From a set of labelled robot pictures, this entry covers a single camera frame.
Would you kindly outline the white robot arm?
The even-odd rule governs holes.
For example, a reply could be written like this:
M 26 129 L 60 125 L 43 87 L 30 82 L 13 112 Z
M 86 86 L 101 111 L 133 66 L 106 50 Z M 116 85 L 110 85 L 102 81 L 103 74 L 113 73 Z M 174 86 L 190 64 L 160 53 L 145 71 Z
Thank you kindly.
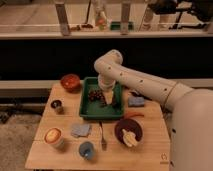
M 110 90 L 119 82 L 172 112 L 170 171 L 213 171 L 213 90 L 194 89 L 122 62 L 115 49 L 94 62 L 100 88 Z

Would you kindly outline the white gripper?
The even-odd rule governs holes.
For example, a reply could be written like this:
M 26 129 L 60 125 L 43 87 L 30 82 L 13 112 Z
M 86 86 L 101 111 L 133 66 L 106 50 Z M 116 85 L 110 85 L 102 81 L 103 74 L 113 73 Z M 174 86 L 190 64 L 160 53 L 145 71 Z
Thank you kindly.
M 104 96 L 106 103 L 111 104 L 114 95 L 114 92 L 111 90 L 115 87 L 115 82 L 114 81 L 106 82 L 102 76 L 98 76 L 98 85 L 103 91 L 105 91 Z

